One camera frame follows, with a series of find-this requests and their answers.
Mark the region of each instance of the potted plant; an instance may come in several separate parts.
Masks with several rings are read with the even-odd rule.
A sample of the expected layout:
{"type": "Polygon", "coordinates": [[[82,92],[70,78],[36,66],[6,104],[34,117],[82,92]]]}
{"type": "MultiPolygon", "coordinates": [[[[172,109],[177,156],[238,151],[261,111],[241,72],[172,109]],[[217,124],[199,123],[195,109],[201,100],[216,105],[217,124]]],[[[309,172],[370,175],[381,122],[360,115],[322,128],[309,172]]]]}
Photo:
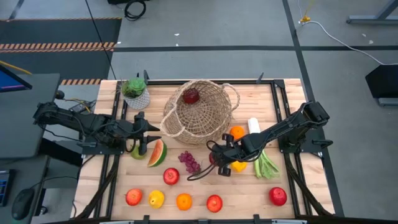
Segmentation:
{"type": "Polygon", "coordinates": [[[141,110],[150,103],[147,85],[141,78],[132,78],[124,81],[121,90],[124,100],[132,109],[141,110]]]}

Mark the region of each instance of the white cable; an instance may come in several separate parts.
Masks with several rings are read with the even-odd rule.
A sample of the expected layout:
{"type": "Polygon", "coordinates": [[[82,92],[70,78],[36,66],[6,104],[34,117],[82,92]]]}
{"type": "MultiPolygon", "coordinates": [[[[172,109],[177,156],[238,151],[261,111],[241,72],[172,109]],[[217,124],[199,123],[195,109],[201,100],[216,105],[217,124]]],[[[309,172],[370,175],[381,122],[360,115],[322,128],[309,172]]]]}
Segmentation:
{"type": "Polygon", "coordinates": [[[300,19],[301,19],[303,17],[303,13],[301,12],[302,10],[301,10],[299,1],[300,0],[297,0],[297,5],[298,5],[298,8],[300,9],[300,16],[301,16],[300,19]]]}
{"type": "Polygon", "coordinates": [[[325,33],[326,33],[330,38],[332,38],[333,40],[335,40],[335,41],[337,41],[337,42],[343,44],[344,46],[348,47],[348,48],[351,49],[351,50],[355,50],[356,52],[360,52],[360,53],[362,53],[362,54],[367,55],[368,57],[370,57],[371,59],[375,60],[377,63],[379,63],[379,64],[381,64],[381,65],[398,65],[398,63],[382,63],[382,62],[380,62],[378,59],[374,58],[372,55],[370,55],[370,54],[368,54],[368,53],[366,53],[366,52],[364,52],[364,51],[362,51],[362,50],[358,50],[358,49],[355,49],[355,48],[353,48],[353,47],[350,47],[350,46],[346,45],[346,44],[343,43],[342,41],[338,40],[336,37],[333,37],[332,35],[330,35],[330,34],[325,30],[325,28],[324,28],[319,22],[317,22],[317,21],[308,21],[308,22],[304,22],[304,23],[303,23],[303,26],[304,26],[305,24],[309,24],[309,23],[318,24],[318,25],[323,29],[323,31],[325,31],[325,33]]]}

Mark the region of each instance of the yellow cable connector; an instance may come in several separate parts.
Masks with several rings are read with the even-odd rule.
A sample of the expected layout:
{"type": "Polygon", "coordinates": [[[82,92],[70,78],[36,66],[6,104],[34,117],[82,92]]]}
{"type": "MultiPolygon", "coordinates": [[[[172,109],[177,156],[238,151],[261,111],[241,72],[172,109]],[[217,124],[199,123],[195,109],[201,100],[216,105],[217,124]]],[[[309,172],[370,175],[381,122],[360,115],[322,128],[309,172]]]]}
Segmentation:
{"type": "Polygon", "coordinates": [[[15,66],[15,65],[8,64],[7,62],[3,62],[3,61],[0,60],[0,64],[1,64],[1,65],[4,65],[4,66],[7,66],[7,67],[10,67],[10,68],[13,68],[13,69],[15,69],[15,70],[24,72],[24,73],[26,73],[26,74],[28,74],[28,75],[31,75],[30,71],[27,71],[27,70],[25,70],[25,69],[23,69],[23,68],[19,68],[19,67],[15,66]]]}
{"type": "Polygon", "coordinates": [[[301,23],[310,22],[310,21],[311,21],[311,18],[308,17],[308,16],[303,16],[303,17],[301,18],[301,20],[300,20],[301,23]]]}

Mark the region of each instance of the concrete floor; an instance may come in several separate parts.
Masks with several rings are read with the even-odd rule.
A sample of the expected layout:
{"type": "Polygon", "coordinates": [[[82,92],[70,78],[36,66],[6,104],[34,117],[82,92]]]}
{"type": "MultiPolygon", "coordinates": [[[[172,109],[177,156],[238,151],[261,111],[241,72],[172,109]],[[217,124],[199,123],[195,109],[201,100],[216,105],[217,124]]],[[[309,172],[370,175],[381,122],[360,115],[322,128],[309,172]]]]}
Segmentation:
{"type": "MultiPolygon", "coordinates": [[[[122,10],[105,0],[88,2],[95,17],[123,16],[122,10]]],[[[299,2],[304,11],[309,0],[299,2]]],[[[347,44],[397,45],[398,26],[345,23],[346,16],[375,14],[386,2],[319,0],[308,15],[347,44]]],[[[16,3],[1,1],[0,19],[7,19],[16,3]]],[[[299,20],[297,0],[289,0],[289,5],[294,20],[299,20]]],[[[81,0],[25,0],[17,14],[17,18],[89,16],[81,0]]],[[[296,26],[302,46],[339,45],[316,25],[296,26]]],[[[118,47],[293,46],[282,1],[276,0],[152,0],[142,19],[123,19],[119,41],[118,47]]],[[[369,53],[385,63],[398,62],[396,51],[369,53]]],[[[378,64],[357,52],[303,52],[303,56],[315,98],[331,116],[324,130],[327,139],[334,141],[329,151],[345,215],[398,220],[398,110],[379,107],[364,79],[378,64]]],[[[143,69],[152,79],[256,78],[261,72],[264,78],[302,77],[294,51],[118,52],[113,53],[112,65],[117,78],[129,78],[143,69]]],[[[98,92],[98,86],[61,89],[85,100],[95,99],[98,92]]],[[[57,133],[76,137],[62,128],[57,133]]],[[[66,220],[73,196],[73,189],[49,191],[45,205],[50,213],[33,223],[66,220]],[[56,195],[62,197],[54,200],[56,195]]]]}

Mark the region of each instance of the watermelon slice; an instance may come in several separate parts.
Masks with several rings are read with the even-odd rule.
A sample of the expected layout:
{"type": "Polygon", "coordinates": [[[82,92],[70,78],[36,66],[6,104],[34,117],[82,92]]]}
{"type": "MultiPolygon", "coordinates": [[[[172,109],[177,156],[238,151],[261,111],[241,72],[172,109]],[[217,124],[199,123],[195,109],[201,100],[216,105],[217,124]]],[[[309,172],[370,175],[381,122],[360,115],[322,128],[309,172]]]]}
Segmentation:
{"type": "Polygon", "coordinates": [[[148,167],[155,167],[161,164],[166,157],[167,153],[167,146],[164,142],[160,139],[156,141],[156,145],[152,155],[150,156],[148,167]]]}

